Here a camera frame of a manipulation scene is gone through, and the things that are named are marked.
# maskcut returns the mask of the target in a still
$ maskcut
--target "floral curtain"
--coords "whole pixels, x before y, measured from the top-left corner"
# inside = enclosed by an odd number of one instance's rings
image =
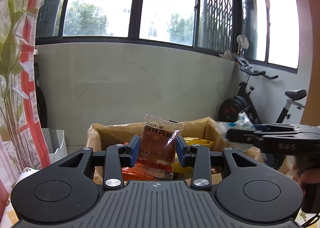
[[[50,164],[33,69],[40,1],[0,0],[0,221],[22,170]]]

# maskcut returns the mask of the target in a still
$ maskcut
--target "ridged plastic surface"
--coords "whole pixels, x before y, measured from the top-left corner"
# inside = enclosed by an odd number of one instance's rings
[[[21,221],[14,227],[44,226]],[[210,193],[192,190],[184,181],[129,181],[121,190],[105,192],[97,205],[79,219],[50,227],[297,228],[298,226],[293,221],[259,226],[243,223],[223,212],[213,201]]]

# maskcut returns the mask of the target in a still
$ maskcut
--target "metal screw cap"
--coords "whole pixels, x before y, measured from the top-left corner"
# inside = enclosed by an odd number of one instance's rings
[[[112,187],[119,186],[119,185],[121,185],[121,181],[116,178],[110,178],[106,181],[106,185],[112,186]]]
[[[198,178],[195,181],[193,181],[194,185],[196,186],[206,186],[209,185],[209,181],[204,178]]]

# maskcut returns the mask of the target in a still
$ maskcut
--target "white bin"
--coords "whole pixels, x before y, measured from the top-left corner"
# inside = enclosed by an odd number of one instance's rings
[[[42,133],[48,146],[51,164],[68,156],[64,130],[43,128]]]

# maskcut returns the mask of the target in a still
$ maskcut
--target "window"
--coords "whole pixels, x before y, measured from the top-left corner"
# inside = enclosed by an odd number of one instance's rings
[[[233,12],[233,0],[45,0],[36,44],[123,42],[218,55],[234,46]]]
[[[243,11],[243,34],[250,44],[244,55],[263,61],[265,65],[297,69],[299,20],[296,0],[270,0],[269,13],[265,0],[244,1]]]
[[[269,63],[298,68],[299,20],[296,0],[270,0]]]
[[[63,36],[127,37],[132,0],[68,0]]]
[[[297,69],[295,0],[43,0],[36,44],[106,41],[176,47],[218,55],[237,51],[266,66]]]
[[[232,45],[232,0],[201,0],[198,45],[221,53]]]
[[[192,46],[195,1],[143,0],[140,38]]]
[[[39,9],[36,37],[58,36],[63,0],[42,0]]]

